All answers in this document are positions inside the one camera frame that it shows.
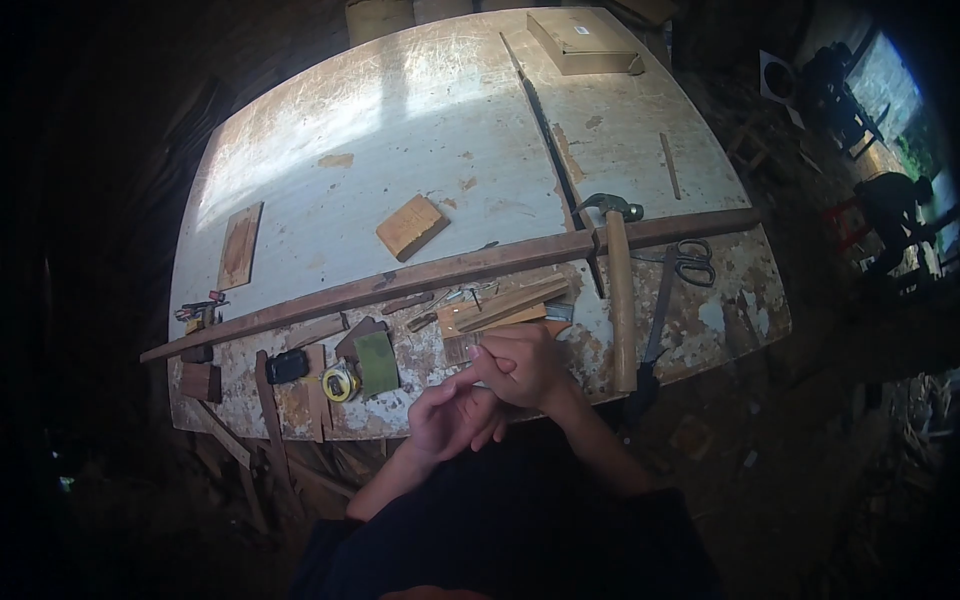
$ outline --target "white workbench surface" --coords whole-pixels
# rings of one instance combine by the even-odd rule
[[[405,265],[494,241],[508,244],[572,230],[499,32],[538,91],[579,199],[613,193],[643,204],[646,218],[750,205],[702,116],[639,42],[646,64],[639,76],[565,77],[526,32],[526,13],[472,14],[382,37],[300,73],[230,117],[207,145],[183,216],[170,339],[183,335],[173,309],[204,300],[216,287],[229,216],[256,202],[264,206],[252,280],[228,291],[225,319],[401,266],[374,229],[417,194],[429,198],[450,225]],[[669,137],[680,200],[673,195],[660,132]],[[591,220],[599,222],[591,212]],[[790,330],[780,275],[762,228],[715,236],[710,243],[717,285],[702,290],[674,284],[673,318],[663,338],[671,350],[659,366],[665,382],[719,366]],[[600,264],[605,273],[605,259]],[[583,278],[571,281],[577,323],[561,335],[571,346],[573,370],[591,398],[609,399],[609,307],[599,298],[586,263],[501,277],[500,289],[557,269]],[[642,355],[660,267],[637,262],[634,269]],[[348,321],[353,325],[368,314],[379,318],[380,307],[348,311]],[[402,388],[335,405],[329,439],[405,435],[409,404],[423,386],[453,372],[444,367],[435,324],[413,336],[401,327],[418,310],[384,318]],[[728,335],[732,326],[735,336]],[[284,350],[290,329],[214,347],[224,388],[223,404],[214,410],[240,436],[268,437],[252,377],[254,355],[258,349]],[[328,358],[341,337],[324,341]],[[174,425],[203,430],[179,394],[180,371],[179,359],[170,359]],[[311,439],[311,416],[294,387],[277,386],[283,434]]]

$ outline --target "red stool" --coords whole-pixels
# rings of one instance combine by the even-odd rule
[[[862,228],[855,231],[850,231],[850,224],[847,222],[847,218],[844,214],[850,208],[856,208],[860,211],[861,215],[863,214],[863,203],[860,202],[860,199],[856,196],[853,196],[849,200],[846,200],[832,208],[828,208],[820,213],[820,216],[824,218],[824,221],[827,221],[833,225],[834,229],[836,229],[837,235],[840,236],[840,244],[837,246],[838,254],[862,240],[867,236],[867,233],[870,233],[874,229],[866,222],[866,220],[864,220],[864,225]]]

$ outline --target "tape measure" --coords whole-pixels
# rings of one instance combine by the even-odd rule
[[[357,390],[360,389],[360,378],[353,372],[350,363],[343,358],[324,371],[320,381],[324,384],[324,394],[334,402],[346,402],[356,396]]]

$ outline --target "claw hammer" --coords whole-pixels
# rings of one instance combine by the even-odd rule
[[[630,264],[625,223],[643,218],[643,206],[629,204],[613,194],[593,194],[573,209],[576,214],[596,206],[607,218],[610,256],[610,318],[613,322],[613,389],[636,390],[636,327],[634,324],[634,275]]]

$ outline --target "wooden hammer handle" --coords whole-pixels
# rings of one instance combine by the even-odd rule
[[[610,210],[607,244],[610,253],[610,318],[613,321],[613,388],[636,390],[636,329],[634,326],[634,274],[623,215]]]

